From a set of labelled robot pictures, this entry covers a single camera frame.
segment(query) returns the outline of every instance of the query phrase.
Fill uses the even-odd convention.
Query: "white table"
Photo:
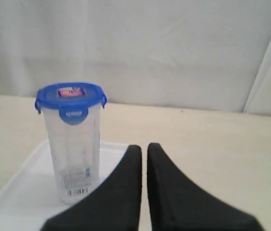
[[[0,189],[47,138],[34,99],[0,96]],[[140,230],[150,230],[146,150],[162,144],[199,186],[254,214],[271,231],[271,117],[109,103],[101,139],[138,144],[144,156]]]

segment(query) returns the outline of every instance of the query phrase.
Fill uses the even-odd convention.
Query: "black foam pad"
[[[130,145],[109,177],[89,196],[48,219],[42,231],[136,231],[142,193],[141,148]]]
[[[147,187],[154,231],[263,231],[256,218],[186,177],[158,143],[148,146]]]

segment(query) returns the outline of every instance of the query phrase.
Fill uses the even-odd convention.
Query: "white plastic tray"
[[[100,143],[104,180],[122,158],[127,145]],[[45,220],[65,209],[55,186],[48,141],[33,151],[0,192],[0,231],[38,231]]]

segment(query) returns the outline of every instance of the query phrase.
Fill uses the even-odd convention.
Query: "clear plastic container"
[[[43,112],[59,197],[72,205],[99,185],[100,109],[106,97],[88,83],[40,89],[36,109]]]

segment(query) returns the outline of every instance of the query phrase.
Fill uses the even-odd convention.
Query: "blue plastic lid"
[[[91,83],[57,83],[46,86],[37,92],[35,108],[41,107],[59,111],[61,119],[71,125],[81,123],[88,115],[91,106],[107,103],[107,97],[100,86]]]

